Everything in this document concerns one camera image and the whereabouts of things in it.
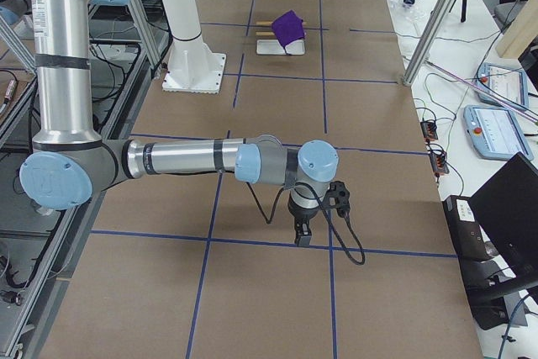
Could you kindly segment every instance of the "label sticker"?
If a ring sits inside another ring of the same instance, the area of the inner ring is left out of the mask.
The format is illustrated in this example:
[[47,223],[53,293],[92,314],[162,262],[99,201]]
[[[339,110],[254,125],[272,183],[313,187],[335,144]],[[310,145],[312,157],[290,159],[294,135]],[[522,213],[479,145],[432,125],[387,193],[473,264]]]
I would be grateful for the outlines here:
[[32,15],[34,16],[34,36],[48,37],[47,3],[45,0],[32,0]]
[[458,199],[457,203],[457,213],[460,216],[462,222],[474,222],[474,214],[472,214],[471,207],[467,201]]

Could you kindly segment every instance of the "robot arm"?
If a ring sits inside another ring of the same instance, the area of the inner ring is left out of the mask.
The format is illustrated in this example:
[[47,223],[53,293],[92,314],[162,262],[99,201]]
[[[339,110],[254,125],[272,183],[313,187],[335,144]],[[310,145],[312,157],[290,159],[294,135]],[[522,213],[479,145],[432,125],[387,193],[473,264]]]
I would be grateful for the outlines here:
[[[87,5],[91,0],[32,0],[41,131],[20,181],[37,203],[69,209],[127,179],[164,173],[233,172],[239,181],[290,189],[299,245],[338,165],[335,149],[314,140],[300,149],[272,136],[143,144],[103,140],[92,127]],[[128,2],[129,0],[100,0]]]

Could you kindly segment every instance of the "purple cloth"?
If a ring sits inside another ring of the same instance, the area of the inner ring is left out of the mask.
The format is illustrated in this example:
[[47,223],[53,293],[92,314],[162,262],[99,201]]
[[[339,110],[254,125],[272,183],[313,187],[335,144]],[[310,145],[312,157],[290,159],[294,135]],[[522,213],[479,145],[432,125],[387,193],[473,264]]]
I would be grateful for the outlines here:
[[303,20],[293,10],[286,12],[271,24],[278,43],[286,50],[286,45],[304,38]]

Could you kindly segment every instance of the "black monitor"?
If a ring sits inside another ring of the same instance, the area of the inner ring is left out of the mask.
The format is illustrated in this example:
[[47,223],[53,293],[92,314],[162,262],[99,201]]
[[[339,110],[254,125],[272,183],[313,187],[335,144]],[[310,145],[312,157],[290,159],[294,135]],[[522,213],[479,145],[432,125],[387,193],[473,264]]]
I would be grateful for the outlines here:
[[497,277],[492,286],[467,288],[471,307],[495,307],[500,298],[525,289],[537,300],[538,169],[518,153],[468,202],[476,221],[516,274],[514,279]]

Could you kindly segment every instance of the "white table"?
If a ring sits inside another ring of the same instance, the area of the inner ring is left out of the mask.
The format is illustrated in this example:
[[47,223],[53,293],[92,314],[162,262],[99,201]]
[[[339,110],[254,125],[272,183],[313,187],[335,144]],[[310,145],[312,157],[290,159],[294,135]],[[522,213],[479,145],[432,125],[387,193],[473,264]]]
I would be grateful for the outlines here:
[[[420,36],[436,1],[417,0],[411,9],[406,10],[401,6],[401,0],[388,0],[395,31],[398,34]],[[465,23],[460,22],[461,4],[462,0],[458,0],[452,13],[446,16],[437,35],[438,37],[474,40],[498,32],[498,26],[493,21],[482,0],[467,1],[467,21]],[[497,35],[494,35],[487,40],[479,40],[471,44],[437,39],[430,50],[430,60],[457,74],[459,77],[474,77],[478,64],[496,37]],[[405,60],[405,57],[410,58],[413,54],[419,40],[399,36],[398,42]],[[495,51],[495,47],[489,52],[486,61],[513,68],[520,66],[517,60],[500,58]],[[415,104],[417,107],[424,107],[425,105],[430,108],[435,112],[437,118],[452,117],[449,112],[430,101],[430,96],[425,88],[425,78],[431,72],[439,73],[428,66],[423,66],[420,69],[419,75],[412,86],[413,95],[417,98]],[[464,129],[463,108],[468,104],[482,103],[473,90],[469,89],[466,95],[467,89],[461,84],[447,82],[433,76],[427,79],[427,84],[433,99],[437,103],[454,112],[457,110],[457,119],[451,130],[450,145],[448,145],[448,134],[451,121],[448,119],[438,122],[437,133],[439,141],[436,143],[445,149],[448,147],[448,161],[460,172],[465,181],[463,195],[471,196],[504,164],[503,161],[489,161],[480,158],[473,149],[469,136]],[[528,84],[529,91],[536,93],[532,83],[529,82]],[[530,98],[530,107],[538,111],[538,98]],[[417,112],[419,118],[421,118],[424,110],[417,110]],[[431,119],[431,113],[426,112],[425,118]],[[525,133],[536,133],[537,128],[529,121],[519,116],[518,121]],[[527,138],[530,148],[536,156],[533,163],[538,165],[538,145],[536,140],[533,139]],[[462,182],[455,172],[452,171],[449,175],[441,177],[439,185],[440,199],[444,200],[449,195],[458,194],[461,187]],[[496,261],[501,268],[506,267],[504,260],[500,257],[496,258]],[[514,275],[510,270],[505,273],[508,276]],[[531,310],[536,312],[537,307],[533,300],[528,298],[525,302]],[[538,338],[536,338],[538,335],[538,318],[530,314],[526,318],[529,322],[529,327],[512,327],[510,330],[509,334],[517,341],[505,344],[503,358],[538,357]],[[488,331],[483,331],[477,326],[478,338],[481,342],[484,356],[497,357],[502,341],[501,335],[504,331],[505,325]]]

